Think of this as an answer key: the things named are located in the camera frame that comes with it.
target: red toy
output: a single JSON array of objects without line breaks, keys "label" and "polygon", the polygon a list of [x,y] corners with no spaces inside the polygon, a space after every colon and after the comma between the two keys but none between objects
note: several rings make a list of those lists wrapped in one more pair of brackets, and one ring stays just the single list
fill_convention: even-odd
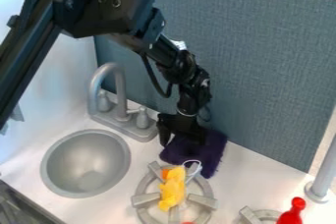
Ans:
[{"label": "red toy", "polygon": [[303,224],[300,213],[306,207],[306,202],[300,197],[292,200],[292,208],[288,212],[283,213],[276,224]]}]

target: gray pole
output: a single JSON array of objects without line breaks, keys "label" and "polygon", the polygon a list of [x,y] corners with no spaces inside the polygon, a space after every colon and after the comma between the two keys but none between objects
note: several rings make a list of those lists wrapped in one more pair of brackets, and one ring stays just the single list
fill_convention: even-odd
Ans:
[{"label": "gray pole", "polygon": [[328,190],[336,176],[336,135],[324,157],[323,163],[319,168],[314,182],[306,185],[305,191],[307,196],[315,202],[326,203]]}]

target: yellow plastic food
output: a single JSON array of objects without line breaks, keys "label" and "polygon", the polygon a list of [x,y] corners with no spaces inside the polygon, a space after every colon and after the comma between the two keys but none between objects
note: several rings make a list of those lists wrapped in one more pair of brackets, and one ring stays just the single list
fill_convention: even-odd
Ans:
[{"label": "yellow plastic food", "polygon": [[185,198],[185,179],[186,170],[182,166],[168,171],[166,183],[160,184],[161,201],[158,206],[162,211],[167,212]]}]

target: purple towel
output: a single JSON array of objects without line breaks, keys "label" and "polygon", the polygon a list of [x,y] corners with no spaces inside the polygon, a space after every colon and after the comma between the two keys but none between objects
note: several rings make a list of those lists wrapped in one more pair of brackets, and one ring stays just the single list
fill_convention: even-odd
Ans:
[{"label": "purple towel", "polygon": [[200,174],[209,179],[216,172],[227,137],[219,132],[207,130],[205,142],[205,145],[198,145],[184,136],[174,136],[160,153],[160,158],[173,165],[181,165],[190,159],[199,160],[202,164]]}]

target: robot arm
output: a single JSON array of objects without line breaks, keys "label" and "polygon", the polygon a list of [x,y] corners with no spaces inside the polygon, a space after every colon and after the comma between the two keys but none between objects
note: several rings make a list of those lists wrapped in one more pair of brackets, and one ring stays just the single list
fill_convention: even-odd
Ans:
[{"label": "robot arm", "polygon": [[185,134],[203,143],[204,130],[196,122],[198,110],[211,98],[209,75],[195,57],[162,34],[165,20],[154,0],[26,0],[0,47],[0,129],[61,32],[81,38],[110,34],[137,52],[155,83],[147,57],[155,61],[169,83],[179,86],[176,115],[159,115],[161,143],[170,133]]}]

